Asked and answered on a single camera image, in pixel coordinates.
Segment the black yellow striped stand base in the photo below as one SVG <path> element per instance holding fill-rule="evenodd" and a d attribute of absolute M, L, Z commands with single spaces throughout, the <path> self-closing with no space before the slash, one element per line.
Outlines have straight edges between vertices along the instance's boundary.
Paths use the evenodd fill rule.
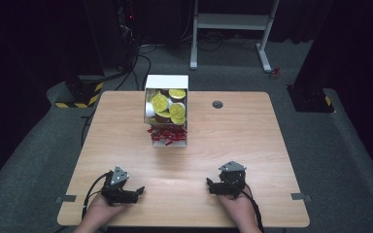
<path fill-rule="evenodd" d="M 65 82 L 68 100 L 56 100 L 57 108 L 90 108 L 97 101 L 103 82 L 83 82 L 80 78 L 74 78 Z"/>

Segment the red chili peppers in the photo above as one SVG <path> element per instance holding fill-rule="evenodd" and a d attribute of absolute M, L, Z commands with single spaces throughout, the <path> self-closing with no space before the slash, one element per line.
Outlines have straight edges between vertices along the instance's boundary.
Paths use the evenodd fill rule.
<path fill-rule="evenodd" d="M 154 147 L 186 147 L 187 130 L 178 125 L 152 125 L 148 130 Z"/>

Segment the person's left hand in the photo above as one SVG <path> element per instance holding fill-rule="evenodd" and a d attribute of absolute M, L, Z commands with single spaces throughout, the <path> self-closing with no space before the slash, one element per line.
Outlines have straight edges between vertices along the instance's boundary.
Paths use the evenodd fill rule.
<path fill-rule="evenodd" d="M 98 194 L 90 203 L 82 225 L 86 229 L 96 230 L 108 223 L 127 208 L 126 204 L 111 206 L 102 194 Z"/>

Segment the dark equipment rack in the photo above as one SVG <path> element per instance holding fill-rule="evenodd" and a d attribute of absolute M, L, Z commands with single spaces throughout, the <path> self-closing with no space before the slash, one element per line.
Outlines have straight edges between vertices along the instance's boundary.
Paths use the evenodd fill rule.
<path fill-rule="evenodd" d="M 135 5 L 133 0 L 114 0 L 114 2 L 123 47 L 123 69 L 128 71 L 135 62 L 140 38 Z"/>

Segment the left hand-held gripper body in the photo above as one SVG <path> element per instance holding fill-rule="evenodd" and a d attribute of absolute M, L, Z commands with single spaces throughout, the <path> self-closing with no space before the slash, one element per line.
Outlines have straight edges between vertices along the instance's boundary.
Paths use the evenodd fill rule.
<path fill-rule="evenodd" d="M 119 166 L 107 174 L 106 181 L 101 188 L 101 194 L 105 197 L 110 205 L 127 203 L 128 197 L 137 196 L 135 191 L 125 190 L 123 187 L 129 175 Z"/>

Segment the dark stand base yellow mark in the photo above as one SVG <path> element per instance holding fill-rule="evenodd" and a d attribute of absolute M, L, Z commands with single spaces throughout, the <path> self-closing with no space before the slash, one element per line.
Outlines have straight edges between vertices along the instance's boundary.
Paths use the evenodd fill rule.
<path fill-rule="evenodd" d="M 335 109 L 329 97 L 322 91 L 308 93 L 297 90 L 293 85 L 287 86 L 291 103 L 297 112 L 334 113 Z"/>

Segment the person's right hand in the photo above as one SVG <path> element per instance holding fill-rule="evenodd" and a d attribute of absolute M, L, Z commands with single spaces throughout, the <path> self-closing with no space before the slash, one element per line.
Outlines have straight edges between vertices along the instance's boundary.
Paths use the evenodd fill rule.
<path fill-rule="evenodd" d="M 251 194 L 248 186 L 246 186 L 243 193 L 240 193 L 236 198 L 218 195 L 220 203 L 237 228 L 238 226 L 257 226 L 254 207 L 252 201 L 247 197 L 247 194 Z"/>

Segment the grey tape strip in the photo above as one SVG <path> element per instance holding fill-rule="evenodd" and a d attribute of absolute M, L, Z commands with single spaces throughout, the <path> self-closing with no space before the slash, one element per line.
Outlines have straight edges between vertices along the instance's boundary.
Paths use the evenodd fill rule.
<path fill-rule="evenodd" d="M 310 195 L 304 193 L 291 193 L 292 200 L 303 200 L 304 202 L 311 202 L 312 198 Z"/>
<path fill-rule="evenodd" d="M 58 196 L 55 198 L 55 203 L 63 203 L 63 202 L 75 202 L 77 196 L 76 195 L 63 195 L 63 196 Z"/>

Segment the pile of yellow-lidded cups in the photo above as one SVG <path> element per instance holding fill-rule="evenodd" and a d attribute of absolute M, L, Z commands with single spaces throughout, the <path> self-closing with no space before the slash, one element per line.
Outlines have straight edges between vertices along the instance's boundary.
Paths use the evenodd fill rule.
<path fill-rule="evenodd" d="M 187 122 L 187 90 L 148 88 L 145 95 L 144 122 L 184 125 Z"/>

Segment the white two-tier dispenser box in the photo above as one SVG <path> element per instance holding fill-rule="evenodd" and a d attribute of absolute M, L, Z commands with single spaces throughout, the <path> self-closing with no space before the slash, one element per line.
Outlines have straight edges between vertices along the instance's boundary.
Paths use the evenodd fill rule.
<path fill-rule="evenodd" d="M 145 83 L 145 95 L 148 88 L 184 88 L 187 90 L 188 97 L 188 76 L 187 75 L 148 75 Z M 152 125 L 175 125 L 175 124 L 150 124 Z M 186 123 L 183 126 L 187 131 L 187 116 Z"/>

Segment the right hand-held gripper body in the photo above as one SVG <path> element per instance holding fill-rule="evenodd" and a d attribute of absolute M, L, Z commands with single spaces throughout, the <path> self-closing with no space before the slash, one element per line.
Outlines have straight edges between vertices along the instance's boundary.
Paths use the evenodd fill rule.
<path fill-rule="evenodd" d="M 220 194 L 236 198 L 245 188 L 246 167 L 229 161 L 220 166 Z"/>

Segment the white metal stand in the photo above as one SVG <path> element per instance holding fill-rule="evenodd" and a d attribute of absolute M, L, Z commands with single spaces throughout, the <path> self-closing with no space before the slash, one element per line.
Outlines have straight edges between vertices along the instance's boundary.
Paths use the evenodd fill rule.
<path fill-rule="evenodd" d="M 199 0 L 194 0 L 192 44 L 190 49 L 189 68 L 196 70 L 198 67 L 197 36 L 199 29 L 236 29 L 262 31 L 263 36 L 259 44 L 255 45 L 263 71 L 271 73 L 271 67 L 267 58 L 265 47 L 271 32 L 275 15 L 278 10 L 280 0 L 274 0 L 268 15 L 229 15 L 229 14 L 202 14 L 199 12 Z"/>

